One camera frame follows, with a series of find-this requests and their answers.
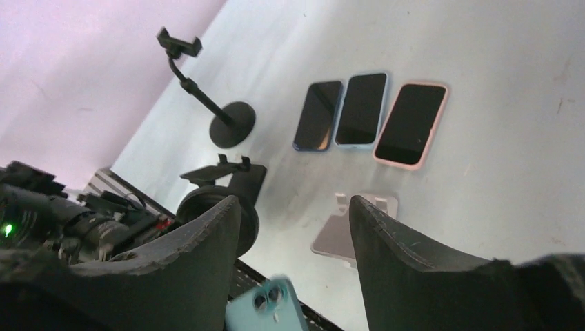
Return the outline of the black round-base phone stand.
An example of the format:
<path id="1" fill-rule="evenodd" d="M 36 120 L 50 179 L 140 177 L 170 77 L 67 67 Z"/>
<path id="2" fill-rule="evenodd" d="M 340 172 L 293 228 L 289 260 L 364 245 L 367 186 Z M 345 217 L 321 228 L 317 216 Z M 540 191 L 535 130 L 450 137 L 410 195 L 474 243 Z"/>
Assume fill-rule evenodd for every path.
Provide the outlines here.
<path id="1" fill-rule="evenodd" d="M 178 78 L 181 88 L 214 114 L 209 129 L 211 141 L 223 149 L 243 142 L 255 126 L 256 113 L 253 107 L 243 101 L 232 102 L 224 107 L 218 106 L 194 80 L 185 76 L 177 67 L 176 60 L 181 56 L 198 56 L 203 48 L 201 40 L 198 37 L 192 41 L 174 38 L 163 27 L 157 35 L 157 41 L 164 48 L 170 69 Z"/>

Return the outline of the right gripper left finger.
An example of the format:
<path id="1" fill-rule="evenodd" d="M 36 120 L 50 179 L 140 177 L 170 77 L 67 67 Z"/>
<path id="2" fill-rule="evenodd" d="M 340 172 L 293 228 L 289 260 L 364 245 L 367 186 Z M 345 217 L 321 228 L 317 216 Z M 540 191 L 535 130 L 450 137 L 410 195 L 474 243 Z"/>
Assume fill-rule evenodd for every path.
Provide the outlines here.
<path id="1" fill-rule="evenodd" d="M 2 330 L 222 330 L 240 226 L 229 196 L 110 261 L 1 251 Z"/>

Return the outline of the light blue phone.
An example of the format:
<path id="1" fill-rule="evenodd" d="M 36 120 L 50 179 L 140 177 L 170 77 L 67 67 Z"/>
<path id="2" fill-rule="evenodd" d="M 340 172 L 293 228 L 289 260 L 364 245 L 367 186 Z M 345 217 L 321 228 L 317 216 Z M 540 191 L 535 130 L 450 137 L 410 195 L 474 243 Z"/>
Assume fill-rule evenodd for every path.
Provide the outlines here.
<path id="1" fill-rule="evenodd" d="M 367 72 L 348 80 L 335 143 L 343 148 L 369 148 L 379 133 L 386 105 L 389 76 L 386 72 Z"/>

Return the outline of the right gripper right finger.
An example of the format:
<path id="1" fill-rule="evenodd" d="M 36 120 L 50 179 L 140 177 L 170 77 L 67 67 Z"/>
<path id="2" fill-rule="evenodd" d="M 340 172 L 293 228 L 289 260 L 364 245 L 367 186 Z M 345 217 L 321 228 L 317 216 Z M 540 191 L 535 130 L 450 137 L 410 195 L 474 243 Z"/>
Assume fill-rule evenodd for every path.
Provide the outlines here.
<path id="1" fill-rule="evenodd" d="M 461 252 L 361 196 L 350 233 L 371 330 L 583 330 L 584 255 L 520 264 Z"/>

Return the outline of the pink phone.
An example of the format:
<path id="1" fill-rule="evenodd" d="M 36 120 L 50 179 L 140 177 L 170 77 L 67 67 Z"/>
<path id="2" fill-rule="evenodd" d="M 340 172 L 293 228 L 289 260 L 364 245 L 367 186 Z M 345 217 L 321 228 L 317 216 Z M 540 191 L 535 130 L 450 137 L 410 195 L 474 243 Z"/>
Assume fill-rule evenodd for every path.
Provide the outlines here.
<path id="1" fill-rule="evenodd" d="M 449 91 L 436 82 L 408 82 L 399 89 L 373 148 L 386 166 L 416 171 L 429 153 Z"/>

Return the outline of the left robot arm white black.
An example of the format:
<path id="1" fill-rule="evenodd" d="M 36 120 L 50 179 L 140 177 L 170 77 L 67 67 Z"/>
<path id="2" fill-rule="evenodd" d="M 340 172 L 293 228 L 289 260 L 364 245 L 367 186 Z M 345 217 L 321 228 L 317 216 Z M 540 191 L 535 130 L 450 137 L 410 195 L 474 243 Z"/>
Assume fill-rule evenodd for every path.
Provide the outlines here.
<path id="1" fill-rule="evenodd" d="M 1 169 L 1 248 L 45 247 L 66 263 L 109 261 L 178 228 L 134 195 L 68 193 L 54 175 L 19 161 Z"/>

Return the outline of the teal phone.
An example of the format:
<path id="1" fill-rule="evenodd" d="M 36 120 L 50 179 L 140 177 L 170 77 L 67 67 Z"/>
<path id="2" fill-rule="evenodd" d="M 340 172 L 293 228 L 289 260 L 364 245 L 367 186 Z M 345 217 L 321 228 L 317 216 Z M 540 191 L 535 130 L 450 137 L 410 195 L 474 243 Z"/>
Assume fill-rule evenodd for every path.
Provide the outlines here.
<path id="1" fill-rule="evenodd" d="M 263 282 L 230 301 L 225 329 L 229 331 L 308 331 L 301 304 L 288 277 Z"/>

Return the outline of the black gooseneck phone stand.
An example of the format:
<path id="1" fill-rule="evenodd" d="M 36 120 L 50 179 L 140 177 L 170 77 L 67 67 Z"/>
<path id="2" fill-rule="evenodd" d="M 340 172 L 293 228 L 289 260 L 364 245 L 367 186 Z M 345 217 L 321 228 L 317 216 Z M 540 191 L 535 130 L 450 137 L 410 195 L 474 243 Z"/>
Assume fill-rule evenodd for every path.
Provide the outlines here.
<path id="1" fill-rule="evenodd" d="M 230 195 L 238 198 L 241 209 L 239 240 L 236 250 L 236 257 L 239 258 L 251 249 L 259 233 L 259 217 L 255 207 L 242 194 L 225 186 L 203 186 L 184 197 L 175 215 L 178 223 L 188 223 Z"/>

